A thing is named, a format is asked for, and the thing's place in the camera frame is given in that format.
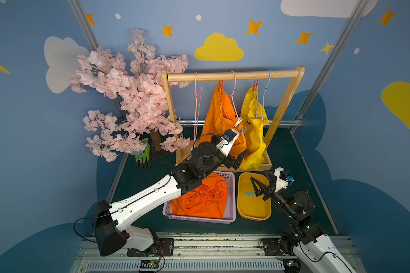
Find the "grey clothespin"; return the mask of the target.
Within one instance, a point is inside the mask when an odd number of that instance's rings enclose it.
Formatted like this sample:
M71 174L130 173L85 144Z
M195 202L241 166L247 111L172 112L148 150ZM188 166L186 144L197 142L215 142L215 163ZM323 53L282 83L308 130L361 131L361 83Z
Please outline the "grey clothespin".
M244 134L244 133L246 132L246 129L247 129L246 127L241 128L240 131L239 131L239 133L240 133L240 134Z

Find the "white clothespin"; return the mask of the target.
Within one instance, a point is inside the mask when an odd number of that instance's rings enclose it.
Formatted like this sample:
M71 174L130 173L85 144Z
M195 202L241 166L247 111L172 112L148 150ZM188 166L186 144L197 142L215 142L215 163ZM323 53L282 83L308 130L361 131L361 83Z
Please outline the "white clothespin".
M243 119L239 117L233 128L237 128L242 123L242 121Z

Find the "dark orange shorts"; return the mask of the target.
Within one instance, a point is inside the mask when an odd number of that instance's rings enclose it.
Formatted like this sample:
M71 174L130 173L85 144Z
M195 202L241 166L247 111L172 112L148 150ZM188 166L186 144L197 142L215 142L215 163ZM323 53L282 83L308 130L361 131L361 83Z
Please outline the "dark orange shorts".
M225 178L213 173L195 190L172 200L172 214L221 219L224 216L227 198Z

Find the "light orange shorts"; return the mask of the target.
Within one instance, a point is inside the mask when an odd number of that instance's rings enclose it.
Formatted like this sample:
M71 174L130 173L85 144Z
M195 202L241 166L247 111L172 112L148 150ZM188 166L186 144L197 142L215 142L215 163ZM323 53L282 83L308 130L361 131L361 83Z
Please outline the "light orange shorts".
M234 128L237 121L238 118L230 97L223 88L218 84L215 85L211 105L203 126L202 137L197 144L210 142L212 134L223 135L226 130Z

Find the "pink wire hanger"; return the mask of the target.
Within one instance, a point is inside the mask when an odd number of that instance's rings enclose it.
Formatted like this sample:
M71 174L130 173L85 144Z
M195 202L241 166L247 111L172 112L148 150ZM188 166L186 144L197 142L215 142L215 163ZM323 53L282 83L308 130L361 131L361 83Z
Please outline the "pink wire hanger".
M239 106L239 103L236 101L236 91L237 91L237 86L238 86L238 78L237 78L237 75L236 75L235 71L231 71L231 73L233 75L234 83L233 83L232 92L230 94L228 94L228 97L231 99L232 108L233 108L233 111L235 113L235 117L238 119L239 117L241 117L240 106Z
M200 105L202 101L203 86L198 88L197 84L198 73L195 73L194 77L194 92L195 92L195 114L194 114L194 141L198 139L198 127L199 127L199 114Z

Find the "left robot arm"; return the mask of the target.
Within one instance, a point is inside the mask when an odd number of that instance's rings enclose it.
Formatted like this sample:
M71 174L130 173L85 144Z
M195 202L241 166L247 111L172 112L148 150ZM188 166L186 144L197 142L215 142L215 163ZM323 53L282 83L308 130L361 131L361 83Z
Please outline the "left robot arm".
M156 232L150 227L138 228L132 224L163 203L196 189L221 165L239 168L247 152L235 158L230 155L232 146L232 142L225 141L203 142L192 149L188 160L149 188L112 204L98 203L93 232L100 255L106 257L124 247L144 254L155 252L160 245Z

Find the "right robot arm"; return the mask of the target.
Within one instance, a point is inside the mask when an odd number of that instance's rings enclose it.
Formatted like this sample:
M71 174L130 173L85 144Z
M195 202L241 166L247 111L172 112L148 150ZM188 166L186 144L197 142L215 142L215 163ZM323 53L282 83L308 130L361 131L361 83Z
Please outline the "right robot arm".
M269 184L250 177L256 197L270 200L289 218L289 229L282 232L279 247L282 253L296 256L313 273L354 273L356 270L337 250L331 238L312 217L315 204L307 190L291 195L286 190L295 181L290 172L281 167L265 171Z

